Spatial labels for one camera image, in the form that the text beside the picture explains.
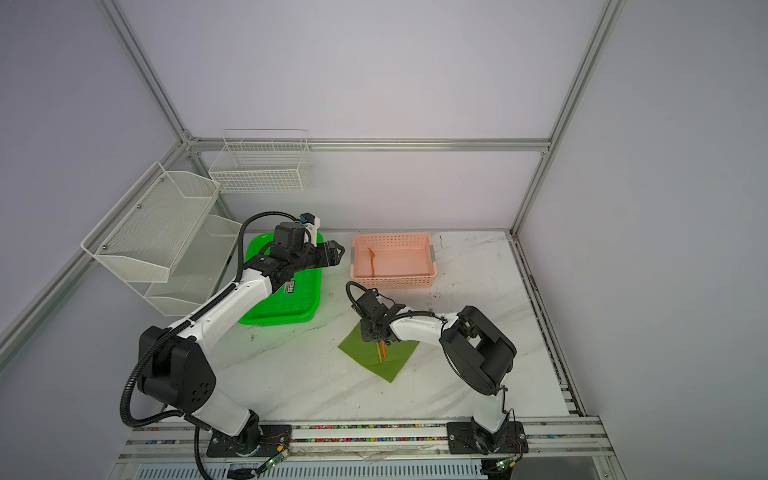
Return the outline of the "green paper napkin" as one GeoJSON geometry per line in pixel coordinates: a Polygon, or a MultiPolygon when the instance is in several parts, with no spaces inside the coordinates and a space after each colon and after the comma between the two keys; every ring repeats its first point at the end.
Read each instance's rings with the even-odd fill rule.
{"type": "Polygon", "coordinates": [[[416,341],[395,342],[384,346],[365,342],[361,326],[356,325],[341,341],[338,349],[364,369],[392,383],[418,346],[416,341]]]}

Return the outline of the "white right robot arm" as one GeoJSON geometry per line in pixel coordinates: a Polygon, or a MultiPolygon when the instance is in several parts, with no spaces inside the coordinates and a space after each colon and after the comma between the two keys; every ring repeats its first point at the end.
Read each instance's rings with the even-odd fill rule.
{"type": "Polygon", "coordinates": [[[346,284],[346,293],[360,318],[362,340],[376,346],[381,361],[396,343],[438,346],[453,373],[474,392],[470,419],[446,425],[450,453],[528,452],[522,424],[506,408],[504,379],[513,369],[517,348],[478,308],[443,314],[414,310],[393,300],[383,303],[377,289],[355,281],[346,284]]]}

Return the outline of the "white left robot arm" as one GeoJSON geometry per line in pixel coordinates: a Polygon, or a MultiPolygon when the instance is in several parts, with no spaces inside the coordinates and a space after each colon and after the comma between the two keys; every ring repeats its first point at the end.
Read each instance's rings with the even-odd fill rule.
{"type": "Polygon", "coordinates": [[[138,361],[120,399],[120,416],[132,428],[180,417],[209,431],[237,456],[266,444],[259,416],[221,386],[208,356],[256,305],[307,270],[335,267],[345,249],[318,238],[311,215],[282,222],[251,258],[239,250],[234,279],[215,296],[166,328],[150,327],[139,340],[138,361]]]}

